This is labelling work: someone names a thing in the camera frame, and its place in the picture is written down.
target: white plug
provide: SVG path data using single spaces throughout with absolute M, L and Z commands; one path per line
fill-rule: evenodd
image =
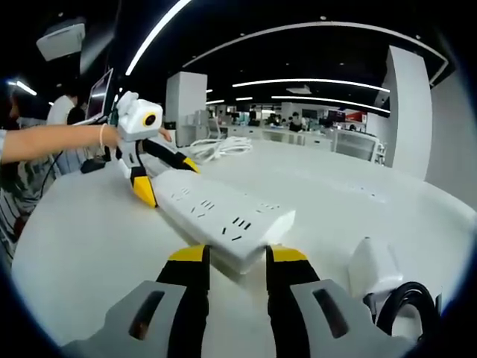
M 295 211 L 270 204 L 186 170 L 168 170 L 152 180 L 159 208 L 226 265 L 241 274 L 280 243 Z
M 401 286 L 403 275 L 390 243 L 364 238 L 348 266 L 351 295 L 360 301 L 369 294 L 386 295 Z

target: white power strip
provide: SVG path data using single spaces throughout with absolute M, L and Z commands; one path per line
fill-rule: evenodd
M 159 207 L 226 265 L 246 273 L 294 223 L 295 211 L 186 170 L 152 180 Z

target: wall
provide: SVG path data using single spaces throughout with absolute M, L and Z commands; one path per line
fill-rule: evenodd
M 477 210 L 476 115 L 453 73 L 431 91 L 432 146 L 426 181 Z
M 424 59 L 389 46 L 390 136 L 386 166 L 424 180 L 432 141 L 432 100 Z
M 389 118 L 381 117 L 374 113 L 367 114 L 366 133 L 377 136 L 382 143 L 388 143 L 391 135 L 390 130 Z

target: white pillar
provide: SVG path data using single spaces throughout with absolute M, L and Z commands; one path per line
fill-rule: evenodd
M 178 72 L 167 80 L 165 116 L 176 122 L 177 145 L 189 145 L 195 140 L 195 129 L 187 126 L 188 116 L 206 109 L 207 75 Z
M 282 103 L 282 118 L 288 119 L 288 117 L 293 116 L 294 104 L 291 102 Z
M 389 46 L 390 136 L 386 166 L 426 177 L 432 141 L 432 100 L 421 56 Z

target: white table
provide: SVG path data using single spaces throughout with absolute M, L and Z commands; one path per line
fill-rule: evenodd
M 306 253 L 320 277 L 344 288 L 350 255 L 365 236 L 392 242 L 405 279 L 420 281 L 433 295 L 443 292 L 444 299 L 470 252 L 472 209 L 434 186 L 363 160 L 258 141 L 249 154 L 202 171 L 295 207 L 285 244 Z M 12 274 L 34 317 L 64 345 L 102 327 L 106 311 L 143 280 L 155 280 L 168 256 L 187 242 L 109 165 L 54 183 L 23 231 Z M 265 264 L 243 277 L 212 267 L 210 279 L 203 357 L 274 357 Z
M 293 132 L 286 128 L 254 127 L 242 125 L 219 125 L 227 131 L 227 136 L 245 136 L 251 139 L 273 140 L 296 145 L 307 145 L 322 151 L 332 151 L 332 139 L 317 132 Z M 206 126 L 196 126 L 196 138 L 206 136 Z

